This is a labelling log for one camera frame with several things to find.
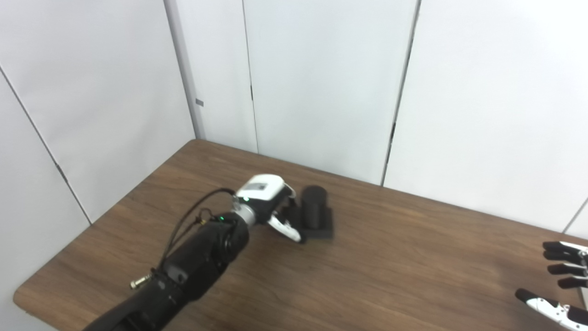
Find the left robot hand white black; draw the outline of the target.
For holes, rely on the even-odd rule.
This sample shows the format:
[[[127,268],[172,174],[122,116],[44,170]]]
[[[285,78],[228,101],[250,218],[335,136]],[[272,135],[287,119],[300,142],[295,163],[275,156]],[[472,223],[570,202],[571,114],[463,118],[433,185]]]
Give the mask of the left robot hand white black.
[[[273,174],[252,176],[234,195],[231,212],[248,228],[267,224],[284,237],[303,244],[296,191],[283,178]]]

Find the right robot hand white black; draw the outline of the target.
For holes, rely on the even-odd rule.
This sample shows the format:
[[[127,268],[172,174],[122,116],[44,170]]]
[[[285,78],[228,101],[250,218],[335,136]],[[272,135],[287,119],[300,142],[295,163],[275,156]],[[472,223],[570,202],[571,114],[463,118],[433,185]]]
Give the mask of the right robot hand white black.
[[[557,281],[557,285],[561,289],[587,288],[588,248],[586,246],[565,241],[546,241],[542,243],[542,247],[544,258],[561,262],[549,265],[548,272],[555,276],[568,276]],[[586,331],[588,329],[586,309],[548,299],[523,288],[517,289],[514,295],[526,306],[561,327],[570,331]]]

